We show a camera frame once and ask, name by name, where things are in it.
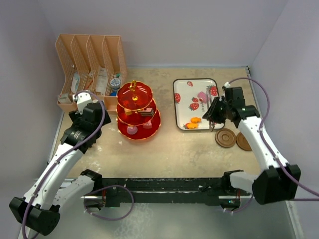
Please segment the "pink heart cake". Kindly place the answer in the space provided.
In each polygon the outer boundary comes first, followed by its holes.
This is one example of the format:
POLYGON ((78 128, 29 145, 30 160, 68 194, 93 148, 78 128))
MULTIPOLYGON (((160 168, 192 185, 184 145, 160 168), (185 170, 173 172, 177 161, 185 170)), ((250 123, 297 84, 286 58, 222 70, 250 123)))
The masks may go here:
POLYGON ((143 124, 143 128, 151 129, 152 127, 153 127, 153 125, 152 125, 152 122, 151 122, 151 121, 149 121, 149 122, 143 124))

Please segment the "chocolate cake slice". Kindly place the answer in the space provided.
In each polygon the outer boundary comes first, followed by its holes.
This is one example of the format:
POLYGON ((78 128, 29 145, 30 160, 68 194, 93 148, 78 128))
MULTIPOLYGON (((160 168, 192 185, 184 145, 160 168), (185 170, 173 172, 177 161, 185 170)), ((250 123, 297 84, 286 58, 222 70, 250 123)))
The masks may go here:
POLYGON ((155 111, 153 108, 145 108, 143 110, 139 111, 139 114, 142 117, 152 117, 154 115, 155 111))

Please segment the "red three-tier cake stand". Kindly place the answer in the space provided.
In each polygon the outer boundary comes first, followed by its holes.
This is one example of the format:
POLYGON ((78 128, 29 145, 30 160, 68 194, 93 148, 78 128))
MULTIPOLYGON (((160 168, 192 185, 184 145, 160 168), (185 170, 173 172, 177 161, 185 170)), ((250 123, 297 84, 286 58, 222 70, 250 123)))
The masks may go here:
POLYGON ((133 80, 125 83, 117 92, 117 127, 118 131, 130 140, 145 140, 159 130, 161 126, 160 112, 153 97, 153 92, 147 84, 133 80), (140 110, 153 108, 155 113, 152 117, 142 117, 140 110), (132 110, 129 116, 125 115, 125 109, 132 110), (143 124, 151 121, 151 129, 143 128, 143 124), (127 126, 135 125, 138 131, 134 135, 127 134, 127 126))

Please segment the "pink striped cake slice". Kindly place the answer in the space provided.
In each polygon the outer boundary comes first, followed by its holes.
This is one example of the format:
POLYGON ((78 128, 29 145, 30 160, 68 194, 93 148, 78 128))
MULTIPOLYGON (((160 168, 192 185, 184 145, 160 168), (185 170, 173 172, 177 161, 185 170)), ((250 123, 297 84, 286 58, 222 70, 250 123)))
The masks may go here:
POLYGON ((204 104, 207 103, 207 94, 205 92, 199 92, 197 97, 200 102, 203 102, 204 104))

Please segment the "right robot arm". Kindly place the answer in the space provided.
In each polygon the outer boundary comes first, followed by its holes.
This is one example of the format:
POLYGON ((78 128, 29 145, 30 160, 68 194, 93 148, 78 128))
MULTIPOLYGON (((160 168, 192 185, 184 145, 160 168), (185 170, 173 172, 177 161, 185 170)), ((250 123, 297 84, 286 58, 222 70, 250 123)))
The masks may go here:
POLYGON ((233 195, 241 189, 252 194, 260 205, 295 198, 301 170, 277 151, 262 128, 257 108, 246 105, 242 88, 225 88, 224 95, 214 98, 203 118, 216 123, 233 122, 246 138, 261 169, 259 176, 242 170, 225 172, 221 184, 225 194, 233 195))

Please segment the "yellow cake slice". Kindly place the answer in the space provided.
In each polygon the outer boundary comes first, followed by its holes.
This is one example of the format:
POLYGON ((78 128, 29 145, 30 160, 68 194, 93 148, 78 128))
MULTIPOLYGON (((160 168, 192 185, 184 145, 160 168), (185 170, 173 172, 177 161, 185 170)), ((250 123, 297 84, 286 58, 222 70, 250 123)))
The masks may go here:
POLYGON ((129 116, 133 113, 132 110, 125 109, 125 115, 129 116))

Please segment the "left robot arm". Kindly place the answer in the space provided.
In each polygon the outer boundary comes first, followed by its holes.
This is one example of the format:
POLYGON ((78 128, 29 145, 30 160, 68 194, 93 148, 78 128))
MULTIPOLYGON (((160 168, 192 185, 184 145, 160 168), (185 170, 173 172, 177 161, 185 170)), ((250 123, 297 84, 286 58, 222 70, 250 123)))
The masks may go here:
POLYGON ((57 151, 35 182, 21 198, 14 197, 9 208, 21 223, 20 239, 46 236, 57 226, 60 210, 73 196, 101 193, 103 184, 96 178, 80 176, 75 187, 59 188, 73 166, 101 136, 101 127, 110 123, 110 117, 101 101, 87 102, 83 109, 69 114, 72 125, 61 139, 57 151))

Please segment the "white strawberry enamel tray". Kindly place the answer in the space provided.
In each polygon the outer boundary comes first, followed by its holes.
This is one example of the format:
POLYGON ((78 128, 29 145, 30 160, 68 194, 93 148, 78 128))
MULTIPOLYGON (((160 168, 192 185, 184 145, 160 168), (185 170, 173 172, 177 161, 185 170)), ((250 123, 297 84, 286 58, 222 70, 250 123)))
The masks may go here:
MULTIPOLYGON (((196 79, 176 79, 173 82, 173 93, 175 101, 175 119, 176 125, 181 130, 210 130, 209 121, 202 119, 202 116, 207 112, 207 104, 200 102, 197 97, 199 92, 205 92, 206 87, 217 83, 211 78, 196 78, 196 79), (185 124, 191 122, 191 118, 201 118, 196 129, 186 129, 185 124)), ((216 123, 216 130, 224 128, 225 124, 216 123)))

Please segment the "orange fish pastry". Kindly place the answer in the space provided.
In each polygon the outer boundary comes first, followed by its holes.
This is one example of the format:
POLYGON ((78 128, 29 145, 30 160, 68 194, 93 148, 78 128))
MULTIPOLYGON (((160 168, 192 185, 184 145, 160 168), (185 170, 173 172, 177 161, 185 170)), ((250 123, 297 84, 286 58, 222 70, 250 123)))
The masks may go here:
POLYGON ((193 118, 191 118, 191 122, 192 123, 200 123, 201 122, 201 118, 193 117, 193 118))
POLYGON ((186 129, 196 129, 196 128, 198 128, 198 123, 189 122, 189 123, 185 124, 185 128, 186 129))

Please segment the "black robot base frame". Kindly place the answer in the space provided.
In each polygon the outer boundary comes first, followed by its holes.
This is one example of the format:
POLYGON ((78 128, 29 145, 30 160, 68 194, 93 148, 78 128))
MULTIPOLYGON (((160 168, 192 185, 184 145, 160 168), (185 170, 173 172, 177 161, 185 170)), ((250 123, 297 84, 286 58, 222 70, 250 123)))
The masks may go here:
POLYGON ((82 176, 94 181, 91 195, 104 202, 105 207, 122 203, 204 204, 237 208, 239 198, 249 193, 227 187, 221 178, 104 178, 86 169, 82 176))

